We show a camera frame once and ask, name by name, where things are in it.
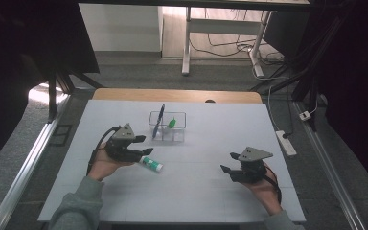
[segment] person's left hand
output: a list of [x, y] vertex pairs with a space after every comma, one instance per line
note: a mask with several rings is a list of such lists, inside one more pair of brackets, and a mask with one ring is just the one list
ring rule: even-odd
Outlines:
[[89, 177], [98, 181], [102, 181], [107, 176], [112, 175], [120, 167], [134, 164], [133, 162], [119, 162], [111, 159], [104, 149], [105, 144], [102, 143], [98, 149], [94, 164], [88, 173]]

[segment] white tabletop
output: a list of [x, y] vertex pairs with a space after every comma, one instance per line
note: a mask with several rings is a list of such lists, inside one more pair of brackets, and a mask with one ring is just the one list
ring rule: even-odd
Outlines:
[[[185, 112], [184, 142], [152, 141], [151, 111]], [[149, 156], [164, 165], [162, 172], [135, 164], [106, 178], [100, 220], [141, 223], [248, 223], [268, 217], [256, 198], [231, 181], [219, 165], [239, 169], [229, 153], [246, 147], [274, 154], [265, 162], [278, 175], [282, 206], [291, 220], [305, 221], [286, 162], [265, 104], [172, 103], [91, 100], [38, 220], [48, 221], [67, 193], [86, 174], [92, 149], [111, 127], [130, 123], [144, 143], [132, 150], [154, 148]]]

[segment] gray sweatshirt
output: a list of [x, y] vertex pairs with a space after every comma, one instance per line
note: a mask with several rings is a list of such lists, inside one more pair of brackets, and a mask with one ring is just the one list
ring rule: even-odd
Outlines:
[[[97, 229], [103, 207], [103, 185], [88, 176], [84, 177], [74, 194], [64, 196], [53, 213], [49, 229]], [[269, 217], [264, 224], [268, 230], [304, 230], [303, 226], [295, 225], [289, 219], [286, 211]]]

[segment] green object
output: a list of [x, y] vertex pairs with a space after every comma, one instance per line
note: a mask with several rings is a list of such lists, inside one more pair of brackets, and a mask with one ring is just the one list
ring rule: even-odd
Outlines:
[[172, 120], [169, 122], [168, 127], [173, 128], [175, 126], [175, 118], [172, 118]]

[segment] clear plastic container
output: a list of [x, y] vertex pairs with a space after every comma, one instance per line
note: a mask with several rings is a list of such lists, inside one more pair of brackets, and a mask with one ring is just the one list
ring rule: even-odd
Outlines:
[[[152, 111], [149, 116], [151, 136], [157, 125], [160, 111]], [[184, 112], [164, 112], [158, 126], [154, 141], [183, 142], [186, 127], [186, 114]]]

